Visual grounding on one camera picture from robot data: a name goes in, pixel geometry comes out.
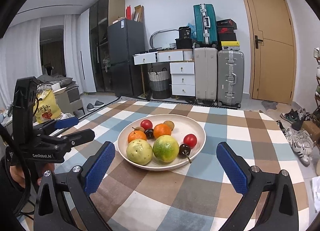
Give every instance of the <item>orange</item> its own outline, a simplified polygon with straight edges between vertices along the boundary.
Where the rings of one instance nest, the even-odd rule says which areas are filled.
[[[147,136],[144,132],[142,131],[133,131],[130,132],[129,136],[128,136],[128,143],[132,142],[135,139],[142,139],[142,140],[147,140]]]
[[[154,127],[153,135],[156,139],[162,135],[171,135],[171,129],[168,125],[161,123]]]

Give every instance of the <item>gray suitcase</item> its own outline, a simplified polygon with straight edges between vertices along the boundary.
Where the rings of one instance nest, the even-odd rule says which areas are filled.
[[[196,98],[217,99],[217,54],[216,48],[195,48]]]
[[[218,106],[241,107],[244,82],[244,54],[221,50],[218,53]]]

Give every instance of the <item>white plate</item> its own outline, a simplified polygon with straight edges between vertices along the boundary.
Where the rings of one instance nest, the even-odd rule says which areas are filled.
[[[61,89],[59,89],[59,90],[53,91],[53,93],[54,93],[54,95],[58,95],[58,94],[61,94],[61,93],[65,92],[66,89],[67,89],[67,88],[64,87],[64,88],[61,88]]]
[[[179,145],[183,143],[183,139],[186,135],[192,133],[197,137],[197,145],[191,150],[190,159],[193,160],[199,152],[202,150],[206,135],[204,129],[201,127],[199,123],[197,123],[195,120],[185,117],[182,115],[176,115],[176,114],[158,114],[158,115],[151,115],[139,120],[134,121],[133,123],[130,123],[128,126],[126,126],[118,137],[118,149],[121,156],[132,165],[135,165],[139,168],[143,168],[146,170],[155,170],[155,171],[161,171],[161,170],[170,170],[175,169],[178,167],[181,167],[187,163],[189,163],[187,158],[182,158],[178,156],[173,162],[160,164],[157,162],[157,159],[155,156],[153,156],[152,161],[150,161],[147,165],[139,165],[134,162],[131,162],[127,158],[127,147],[128,147],[128,135],[130,132],[133,131],[132,127],[138,127],[140,126],[140,123],[148,119],[152,122],[153,127],[155,127],[157,124],[161,124],[164,121],[172,121],[174,123],[174,129],[172,131],[171,136],[175,138]],[[155,139],[147,140],[148,143],[150,143],[151,146],[153,146],[153,143],[155,142]]]

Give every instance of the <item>red tomato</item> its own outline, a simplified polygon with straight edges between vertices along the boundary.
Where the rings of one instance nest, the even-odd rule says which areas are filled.
[[[194,148],[195,145],[197,144],[198,140],[197,137],[193,134],[188,134],[187,136],[185,136],[185,138],[183,139],[183,143],[188,145],[190,148]]]
[[[152,122],[151,121],[149,121],[149,120],[143,120],[141,123],[140,123],[140,126],[142,127],[142,128],[144,128],[145,130],[147,130],[147,129],[152,129]]]

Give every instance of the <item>human hand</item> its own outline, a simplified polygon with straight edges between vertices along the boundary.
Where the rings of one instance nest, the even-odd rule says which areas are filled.
[[[54,171],[54,163],[47,163],[43,166],[41,169],[41,177],[38,178],[37,184],[40,185],[42,175],[46,170]],[[26,187],[26,182],[24,179],[24,174],[22,171],[21,166],[10,166],[10,174],[12,179],[17,182],[21,187],[25,188]]]

